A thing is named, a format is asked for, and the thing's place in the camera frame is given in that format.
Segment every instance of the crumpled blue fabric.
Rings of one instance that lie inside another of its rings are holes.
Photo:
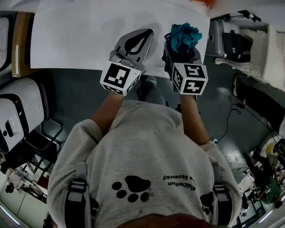
[[[198,41],[202,38],[202,34],[189,23],[182,25],[172,25],[170,34],[170,44],[172,50],[182,55],[182,57],[194,56],[194,48]]]

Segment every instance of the backpack strap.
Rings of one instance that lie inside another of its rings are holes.
[[[76,166],[75,179],[68,186],[65,203],[67,228],[92,228],[89,186],[86,164]]]
[[[215,182],[213,191],[217,196],[217,225],[228,226],[232,215],[232,199],[229,190],[222,183]]]

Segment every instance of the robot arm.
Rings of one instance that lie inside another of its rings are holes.
[[[170,46],[170,36],[166,36],[162,60],[165,71],[173,81],[174,91],[181,95],[201,95],[208,82],[206,66],[202,64],[200,53],[195,48],[192,58],[182,58]]]
[[[103,70],[100,84],[104,89],[126,96],[146,72],[145,62],[154,33],[139,29],[122,36],[110,53],[109,67]]]

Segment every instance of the paw print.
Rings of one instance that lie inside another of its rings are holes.
[[[146,191],[151,186],[151,182],[149,180],[144,180],[137,176],[127,176],[124,180],[128,185],[128,189],[132,192],[132,194],[128,196],[128,201],[130,203],[134,203],[138,200],[139,196],[136,193]],[[123,185],[119,181],[113,183],[112,185],[112,188],[114,190],[119,190],[116,194],[119,199],[123,199],[127,195],[126,190],[120,190],[122,186]],[[140,196],[140,199],[142,202],[146,202],[149,200],[149,197],[150,194],[148,192],[144,192]]]
[[[202,209],[208,215],[209,213],[213,213],[213,192],[202,195],[200,198],[202,203]]]
[[[95,217],[97,215],[97,210],[99,208],[99,204],[98,202],[93,199],[93,198],[90,198],[90,205],[91,205],[91,215],[93,217]]]

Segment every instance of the cable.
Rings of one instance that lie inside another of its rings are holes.
[[[247,112],[249,112],[251,115],[253,115],[261,124],[263,124],[263,125],[269,130],[269,132],[270,132],[270,134],[271,134],[272,137],[273,137],[272,133],[274,133],[274,135],[275,135],[278,139],[280,139],[280,138],[278,137],[278,135],[275,133],[275,131],[274,131],[273,129],[270,129],[270,128],[269,128],[269,126],[268,126],[268,120],[267,120],[267,126],[266,126],[260,119],[258,119],[257,116],[255,116],[252,112],[250,112],[248,109],[246,109],[244,104],[242,104],[242,103],[237,103],[237,104],[232,104],[232,105],[231,105],[230,111],[229,111],[228,116],[227,116],[227,119],[226,119],[226,122],[227,122],[227,124],[226,124],[226,131],[225,131],[225,133],[223,134],[223,136],[217,141],[217,143],[219,143],[219,142],[226,136],[226,134],[227,134],[227,132],[228,132],[228,120],[229,120],[229,117],[230,117],[231,112],[232,112],[232,111],[237,111],[237,114],[238,114],[238,115],[241,115],[241,113],[242,113],[240,110],[235,109],[235,108],[232,108],[234,105],[236,105],[238,108],[244,109],[244,110],[246,110]]]
[[[225,131],[224,135],[217,141],[217,143],[219,143],[219,142],[226,136],[226,134],[227,134],[227,132],[228,132],[228,120],[229,120],[229,117],[230,117],[231,112],[232,112],[232,111],[237,111],[237,114],[238,114],[238,115],[241,115],[241,111],[240,111],[240,110],[235,109],[235,108],[232,108],[232,106],[234,106],[234,105],[237,105],[237,104],[232,104],[232,105],[231,105],[230,111],[229,111],[228,116],[227,116],[227,119],[226,119],[226,131]]]
[[[227,163],[230,164],[230,169],[231,169],[232,171],[237,170],[237,174],[241,174],[241,173],[243,173],[243,172],[245,172],[245,171],[247,171],[247,170],[249,169],[246,164],[233,163],[233,162],[232,162],[232,159],[231,159],[229,156],[225,156],[225,158],[229,158],[229,159],[230,159],[230,162],[227,162]],[[235,168],[235,169],[232,169],[232,165],[239,165],[240,167],[237,167],[237,168]]]

